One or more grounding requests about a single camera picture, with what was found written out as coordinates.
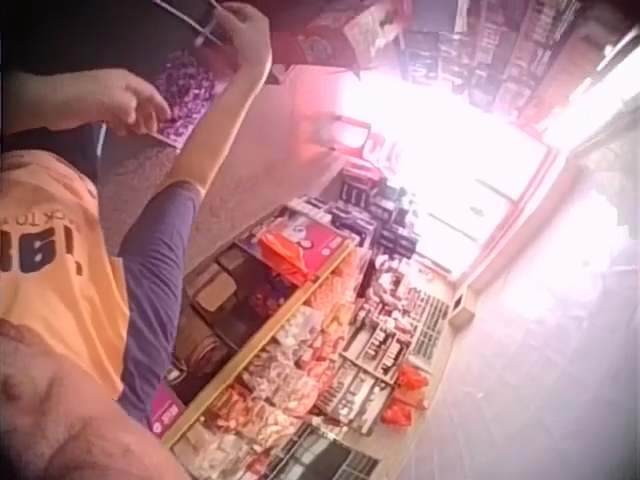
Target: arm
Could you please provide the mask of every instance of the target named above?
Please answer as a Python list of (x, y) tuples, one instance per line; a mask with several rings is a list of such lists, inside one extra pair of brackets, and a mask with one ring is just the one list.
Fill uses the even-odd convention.
[(201, 196), (207, 192), (271, 66), (269, 22), (246, 4), (229, 2), (216, 11), (238, 51), (240, 70), (200, 119), (159, 191), (187, 181)]
[(42, 101), (43, 78), (17, 71), (5, 73), (3, 135), (47, 126), (49, 114), (47, 102)]
[(157, 90), (126, 70), (58, 75), (11, 71), (4, 80), (3, 135), (45, 127), (69, 130), (93, 122), (155, 131), (170, 115)]

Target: bright window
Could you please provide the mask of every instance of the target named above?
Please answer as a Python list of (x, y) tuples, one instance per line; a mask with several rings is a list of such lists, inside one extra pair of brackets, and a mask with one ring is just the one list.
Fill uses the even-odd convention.
[(397, 181), (416, 196), (418, 252), (452, 276), (470, 267), (515, 210), (548, 152), (504, 119), (439, 87), (369, 72), (343, 103), (349, 115), (400, 145)]

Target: yellow t-shirt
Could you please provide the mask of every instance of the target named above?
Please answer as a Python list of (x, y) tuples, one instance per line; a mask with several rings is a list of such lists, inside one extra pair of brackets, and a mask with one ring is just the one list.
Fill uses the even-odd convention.
[(0, 316), (36, 330), (116, 399), (129, 309), (123, 269), (110, 258), (95, 187), (43, 151), (2, 156)]

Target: red box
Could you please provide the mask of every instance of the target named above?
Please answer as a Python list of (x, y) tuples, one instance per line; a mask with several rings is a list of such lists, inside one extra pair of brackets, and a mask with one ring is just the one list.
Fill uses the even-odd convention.
[(339, 0), (304, 28), (274, 32), (273, 61), (284, 65), (368, 67), (400, 33), (408, 0)]

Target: blue sleeve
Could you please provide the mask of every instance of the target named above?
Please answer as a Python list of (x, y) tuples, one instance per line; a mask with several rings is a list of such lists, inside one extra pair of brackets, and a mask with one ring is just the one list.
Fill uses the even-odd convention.
[(143, 423), (171, 362), (185, 253), (199, 203), (191, 184), (169, 185), (149, 201), (120, 246), (130, 319), (118, 402)]

